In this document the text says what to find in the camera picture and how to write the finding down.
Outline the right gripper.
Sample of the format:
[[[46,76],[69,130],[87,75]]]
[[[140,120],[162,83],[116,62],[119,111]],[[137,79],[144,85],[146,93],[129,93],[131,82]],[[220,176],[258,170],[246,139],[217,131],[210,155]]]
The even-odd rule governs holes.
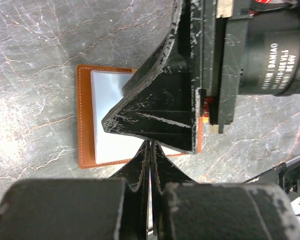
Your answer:
[[[221,134],[239,95],[300,94],[300,0],[206,0],[202,111]]]

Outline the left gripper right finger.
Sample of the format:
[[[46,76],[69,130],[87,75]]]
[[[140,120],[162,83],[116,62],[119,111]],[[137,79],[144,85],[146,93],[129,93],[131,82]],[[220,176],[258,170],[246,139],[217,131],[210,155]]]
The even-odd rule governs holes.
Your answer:
[[[242,183],[202,184],[152,141],[151,191],[159,240],[300,240],[300,155]]]

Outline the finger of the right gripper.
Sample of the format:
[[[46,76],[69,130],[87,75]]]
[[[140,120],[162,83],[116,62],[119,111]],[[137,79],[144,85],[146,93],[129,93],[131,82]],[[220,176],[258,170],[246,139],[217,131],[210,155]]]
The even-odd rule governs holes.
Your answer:
[[[202,31],[202,1],[174,1],[166,36],[122,87],[122,99],[101,121],[105,132],[157,140],[181,153],[197,152]]]

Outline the brown leather card holder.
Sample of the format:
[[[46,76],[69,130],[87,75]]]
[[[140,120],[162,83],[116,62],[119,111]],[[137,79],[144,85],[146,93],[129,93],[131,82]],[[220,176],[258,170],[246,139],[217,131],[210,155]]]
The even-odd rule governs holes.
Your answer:
[[[80,64],[76,69],[78,165],[96,168],[125,164],[142,143],[151,140],[136,136],[105,132],[102,119],[123,98],[123,86],[137,70]],[[203,117],[198,122],[198,154],[202,150]],[[180,156],[179,152],[159,142],[165,155]]]

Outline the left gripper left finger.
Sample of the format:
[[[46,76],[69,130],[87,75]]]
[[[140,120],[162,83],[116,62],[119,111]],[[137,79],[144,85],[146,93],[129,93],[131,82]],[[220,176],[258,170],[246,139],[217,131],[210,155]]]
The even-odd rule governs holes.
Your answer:
[[[0,240],[145,240],[150,142],[109,178],[33,178],[0,202]]]

